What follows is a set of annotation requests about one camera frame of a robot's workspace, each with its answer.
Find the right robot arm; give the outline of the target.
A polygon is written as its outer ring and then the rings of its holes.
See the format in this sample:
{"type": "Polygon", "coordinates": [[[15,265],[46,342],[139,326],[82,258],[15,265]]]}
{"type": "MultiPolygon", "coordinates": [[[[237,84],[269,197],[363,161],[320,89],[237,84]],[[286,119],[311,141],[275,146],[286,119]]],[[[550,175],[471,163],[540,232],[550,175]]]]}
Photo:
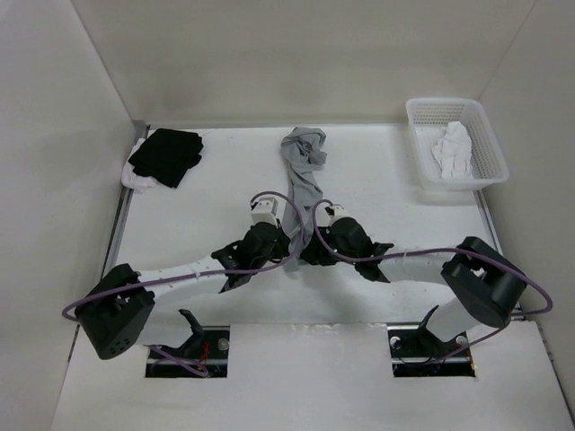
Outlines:
{"type": "Polygon", "coordinates": [[[316,227],[300,259],[319,266],[349,263],[372,282],[449,287],[455,298],[432,307],[415,333],[399,342],[399,347],[419,348],[431,358],[445,355],[450,342],[480,324],[503,329],[526,289],[522,272],[477,237],[466,237],[457,252],[413,255],[392,243],[372,241],[351,217],[316,227]]]}

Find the grey tank top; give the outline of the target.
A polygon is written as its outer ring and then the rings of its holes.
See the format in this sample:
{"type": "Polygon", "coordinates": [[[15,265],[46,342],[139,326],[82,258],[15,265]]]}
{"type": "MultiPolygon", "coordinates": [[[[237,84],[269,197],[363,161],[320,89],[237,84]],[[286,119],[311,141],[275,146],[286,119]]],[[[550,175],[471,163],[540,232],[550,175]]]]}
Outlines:
{"type": "Polygon", "coordinates": [[[288,175],[288,197],[299,210],[303,224],[298,222],[295,210],[287,205],[281,221],[287,237],[289,250],[296,247],[299,234],[303,234],[301,251],[313,236],[311,211],[323,198],[314,173],[326,163],[327,153],[323,150],[326,135],[320,128],[294,128],[280,143],[280,152],[286,163],[288,175]]]}

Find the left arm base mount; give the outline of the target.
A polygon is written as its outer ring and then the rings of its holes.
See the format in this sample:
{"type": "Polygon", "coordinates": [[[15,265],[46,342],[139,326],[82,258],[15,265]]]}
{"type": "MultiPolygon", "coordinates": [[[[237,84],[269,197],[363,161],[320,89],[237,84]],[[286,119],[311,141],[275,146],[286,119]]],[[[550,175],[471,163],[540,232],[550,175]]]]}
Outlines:
{"type": "Polygon", "coordinates": [[[226,378],[230,352],[229,326],[203,326],[189,310],[180,309],[189,336],[178,346],[149,350],[146,378],[226,378]]]}

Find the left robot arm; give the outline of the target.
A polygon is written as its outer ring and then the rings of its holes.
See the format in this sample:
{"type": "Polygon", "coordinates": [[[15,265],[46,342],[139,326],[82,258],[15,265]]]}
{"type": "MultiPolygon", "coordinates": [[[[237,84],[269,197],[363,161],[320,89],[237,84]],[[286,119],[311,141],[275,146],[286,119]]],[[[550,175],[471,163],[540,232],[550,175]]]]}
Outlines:
{"type": "Polygon", "coordinates": [[[151,271],[120,264],[73,306],[74,315],[102,360],[136,344],[168,347],[146,328],[156,306],[244,286],[266,264],[276,268],[283,263],[288,248],[289,239],[279,225],[259,222],[241,240],[190,264],[151,271]]]}

